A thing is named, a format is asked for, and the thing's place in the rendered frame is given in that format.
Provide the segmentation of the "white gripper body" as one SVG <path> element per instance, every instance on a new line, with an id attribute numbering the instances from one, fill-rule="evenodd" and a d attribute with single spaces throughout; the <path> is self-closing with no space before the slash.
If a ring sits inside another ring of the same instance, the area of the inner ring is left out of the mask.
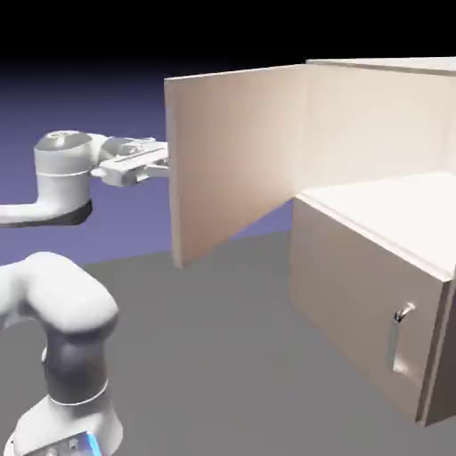
<path id="1" fill-rule="evenodd" d="M 132 186 L 143 182 L 143 168 L 153 164 L 168 166 L 166 142 L 129 141 L 120 144 L 115 154 L 93 168 L 91 175 L 107 185 Z"/>

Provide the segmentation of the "tall light wood cabinet door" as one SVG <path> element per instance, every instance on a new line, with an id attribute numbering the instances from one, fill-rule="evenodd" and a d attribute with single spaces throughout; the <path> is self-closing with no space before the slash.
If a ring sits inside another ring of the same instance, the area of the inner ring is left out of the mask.
<path id="1" fill-rule="evenodd" d="M 183 268 L 302 187 L 305 65 L 164 82 L 172 253 Z"/>

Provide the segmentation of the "light wood cabinet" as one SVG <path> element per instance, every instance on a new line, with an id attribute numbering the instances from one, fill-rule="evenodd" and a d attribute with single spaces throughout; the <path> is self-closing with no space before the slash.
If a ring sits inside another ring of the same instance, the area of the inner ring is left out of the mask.
<path id="1" fill-rule="evenodd" d="M 307 63 L 300 199 L 448 285 L 427 399 L 456 416 L 456 56 Z"/>

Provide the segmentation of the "short light wood cabinet door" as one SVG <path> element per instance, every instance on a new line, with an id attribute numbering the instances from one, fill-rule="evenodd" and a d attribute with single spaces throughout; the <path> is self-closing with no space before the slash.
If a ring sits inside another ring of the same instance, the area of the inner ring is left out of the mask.
<path id="1" fill-rule="evenodd" d="M 427 399 L 446 282 L 422 271 L 317 208 L 293 201 L 291 302 L 374 385 L 412 419 Z M 390 320 L 407 302 L 401 328 L 404 374 L 385 363 Z"/>

